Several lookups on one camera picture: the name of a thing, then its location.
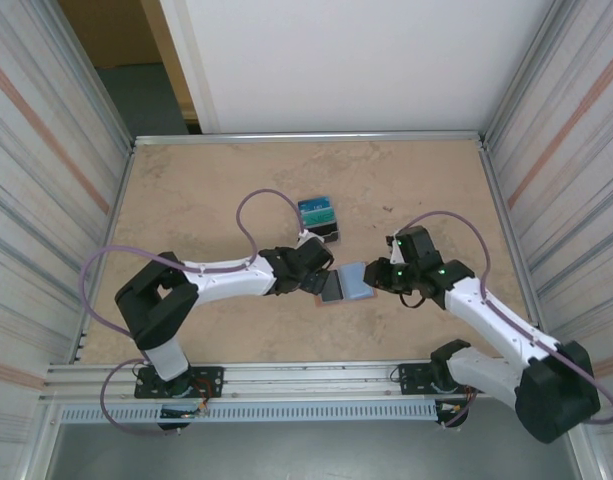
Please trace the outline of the clear acrylic card stand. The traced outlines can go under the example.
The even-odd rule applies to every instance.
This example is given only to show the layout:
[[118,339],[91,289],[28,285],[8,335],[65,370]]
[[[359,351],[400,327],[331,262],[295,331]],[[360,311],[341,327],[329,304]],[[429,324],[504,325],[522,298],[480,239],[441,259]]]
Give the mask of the clear acrylic card stand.
[[340,237],[337,216],[336,216],[336,222],[333,224],[320,225],[315,228],[311,228],[311,229],[306,228],[306,229],[322,237],[325,243],[337,242]]

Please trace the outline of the aluminium frame post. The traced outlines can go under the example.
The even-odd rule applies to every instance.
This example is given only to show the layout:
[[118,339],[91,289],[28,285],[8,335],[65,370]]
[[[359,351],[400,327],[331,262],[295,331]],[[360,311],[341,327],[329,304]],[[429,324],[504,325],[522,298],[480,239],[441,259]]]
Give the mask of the aluminium frame post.
[[66,48],[66,59],[74,70],[87,100],[99,115],[106,130],[114,142],[128,152],[134,148],[134,137],[130,134],[124,120],[112,101],[106,87],[77,38],[72,26],[63,13],[57,0],[46,0],[47,9],[53,17],[55,30],[59,36],[58,43]]
[[485,150],[492,149],[506,128],[533,78],[553,49],[552,44],[557,41],[568,19],[583,2],[584,0],[552,0],[495,113],[486,129],[480,132],[481,145]]

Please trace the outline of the teal card stack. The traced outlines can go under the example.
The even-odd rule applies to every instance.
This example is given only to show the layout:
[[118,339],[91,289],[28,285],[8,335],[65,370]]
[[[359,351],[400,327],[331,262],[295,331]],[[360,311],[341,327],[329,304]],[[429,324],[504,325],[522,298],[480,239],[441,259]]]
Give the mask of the teal card stack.
[[303,224],[308,229],[336,222],[336,215],[333,208],[301,210],[300,213]]

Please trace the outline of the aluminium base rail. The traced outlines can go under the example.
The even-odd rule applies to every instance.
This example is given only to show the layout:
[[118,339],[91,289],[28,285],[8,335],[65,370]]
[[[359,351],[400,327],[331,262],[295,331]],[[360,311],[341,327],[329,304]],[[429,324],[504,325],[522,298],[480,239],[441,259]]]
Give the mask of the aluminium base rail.
[[[211,388],[221,401],[375,400],[401,395],[395,368],[401,362],[224,363]],[[138,367],[75,363],[48,369],[39,400],[43,404],[93,403],[106,386],[110,403],[135,400]]]

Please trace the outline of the light blue plastic card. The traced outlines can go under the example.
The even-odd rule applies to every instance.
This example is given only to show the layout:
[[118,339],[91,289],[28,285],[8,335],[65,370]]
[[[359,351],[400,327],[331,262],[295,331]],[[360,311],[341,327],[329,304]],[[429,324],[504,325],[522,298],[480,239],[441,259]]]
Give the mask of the light blue plastic card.
[[365,267],[364,262],[355,262],[338,268],[344,300],[358,301],[375,296],[374,289],[363,281]]

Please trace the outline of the dark grey plastic card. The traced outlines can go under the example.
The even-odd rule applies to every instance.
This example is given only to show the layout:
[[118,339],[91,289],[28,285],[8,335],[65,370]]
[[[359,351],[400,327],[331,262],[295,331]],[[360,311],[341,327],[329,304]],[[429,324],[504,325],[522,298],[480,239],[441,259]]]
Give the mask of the dark grey plastic card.
[[339,302],[343,299],[343,290],[337,270],[332,270],[326,280],[320,298],[323,304]]

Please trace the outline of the aluminium table edge rail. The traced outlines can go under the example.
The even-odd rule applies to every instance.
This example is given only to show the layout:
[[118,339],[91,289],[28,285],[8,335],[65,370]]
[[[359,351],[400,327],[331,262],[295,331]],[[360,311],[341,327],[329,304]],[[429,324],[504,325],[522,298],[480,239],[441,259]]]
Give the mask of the aluminium table edge rail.
[[256,143],[337,143],[370,141],[474,141],[477,131],[380,131],[380,132],[306,132],[137,136],[135,146],[256,144]]
[[544,329],[543,312],[534,288],[528,264],[519,244],[518,236],[510,217],[510,209],[502,195],[502,190],[494,169],[492,156],[483,142],[478,143],[478,154],[486,176],[493,204],[498,216],[501,230],[510,254],[525,309],[530,323],[540,330]]
[[80,319],[81,325],[79,329],[79,336],[77,337],[77,344],[73,348],[72,352],[73,361],[79,359],[79,351],[83,348],[81,341],[88,337],[90,323],[92,320],[95,320],[98,324],[105,326],[115,333],[120,333],[123,336],[130,337],[127,330],[113,324],[96,313],[94,311],[94,305],[90,304],[90,300],[96,301],[98,296],[99,287],[106,265],[106,255],[110,252],[110,246],[114,239],[117,222],[121,213],[126,189],[135,160],[135,151],[136,149],[133,149],[127,158],[127,163],[121,175],[115,201],[108,217],[106,233],[104,234],[101,247],[84,261],[78,275],[77,292],[83,312]]

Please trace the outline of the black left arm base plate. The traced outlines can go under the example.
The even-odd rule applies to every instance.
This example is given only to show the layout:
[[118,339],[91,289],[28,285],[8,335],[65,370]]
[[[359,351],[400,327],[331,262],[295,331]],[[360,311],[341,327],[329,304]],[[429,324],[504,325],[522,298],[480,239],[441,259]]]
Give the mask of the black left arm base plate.
[[163,380],[153,366],[137,371],[134,397],[137,399],[220,398],[225,369],[218,366],[191,366],[172,380]]

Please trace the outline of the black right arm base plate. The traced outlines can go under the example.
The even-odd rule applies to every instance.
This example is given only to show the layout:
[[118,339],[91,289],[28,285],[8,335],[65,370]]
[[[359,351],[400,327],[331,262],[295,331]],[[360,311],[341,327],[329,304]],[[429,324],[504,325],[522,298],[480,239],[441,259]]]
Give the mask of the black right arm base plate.
[[404,363],[397,365],[389,374],[391,382],[400,387],[402,395],[465,395],[470,397],[475,389],[459,385],[452,380],[447,386],[440,386],[432,372],[430,363]]

